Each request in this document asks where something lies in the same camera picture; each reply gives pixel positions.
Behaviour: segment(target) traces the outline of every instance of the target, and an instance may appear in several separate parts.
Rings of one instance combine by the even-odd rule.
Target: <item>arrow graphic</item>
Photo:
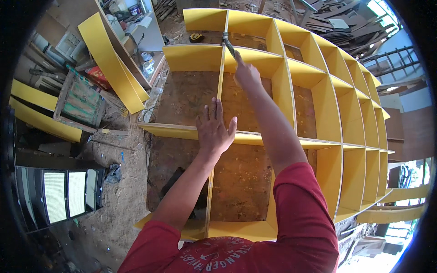
[[[200,255],[200,259],[203,259],[203,260],[206,261],[206,257],[211,256],[211,255],[214,255],[214,254],[217,254],[217,257],[215,257],[214,259],[216,259],[216,258],[219,257],[219,254],[218,254],[217,252],[214,252],[214,253],[211,253],[211,254],[206,255],[206,256],[203,256],[203,254],[202,254],[202,255]]]

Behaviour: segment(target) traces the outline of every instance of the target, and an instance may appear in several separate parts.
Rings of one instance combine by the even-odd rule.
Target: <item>forearm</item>
[[[199,151],[187,170],[162,199],[152,220],[162,221],[181,231],[219,157],[220,155]]]
[[[246,90],[255,111],[264,146],[276,174],[296,162],[308,162],[293,127],[264,87]]]

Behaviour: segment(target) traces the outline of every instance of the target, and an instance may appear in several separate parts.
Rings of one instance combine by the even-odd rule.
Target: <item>hand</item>
[[[237,70],[234,75],[235,82],[246,92],[253,91],[259,86],[262,86],[261,76],[257,68],[243,62],[238,51],[235,51],[235,59],[237,60]]]
[[[226,130],[223,122],[223,105],[220,100],[212,98],[211,115],[209,107],[205,105],[202,120],[196,117],[196,127],[199,135],[199,154],[216,156],[217,160],[226,151],[235,139],[237,131],[237,117],[233,117],[229,130]]]

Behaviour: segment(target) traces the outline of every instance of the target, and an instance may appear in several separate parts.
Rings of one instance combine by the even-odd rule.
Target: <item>hammer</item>
[[[229,52],[231,52],[232,57],[234,57],[234,59],[235,59],[235,50],[234,50],[234,47],[232,46],[231,42],[229,42],[229,40],[228,40],[228,35],[229,35],[229,33],[224,31],[223,36],[222,36],[222,41],[225,43],[226,47],[229,49]]]

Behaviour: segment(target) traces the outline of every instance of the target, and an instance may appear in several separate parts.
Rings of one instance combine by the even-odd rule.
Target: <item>tape measure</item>
[[[205,36],[200,33],[193,33],[190,35],[190,43],[193,44],[200,43],[203,39],[205,39]]]

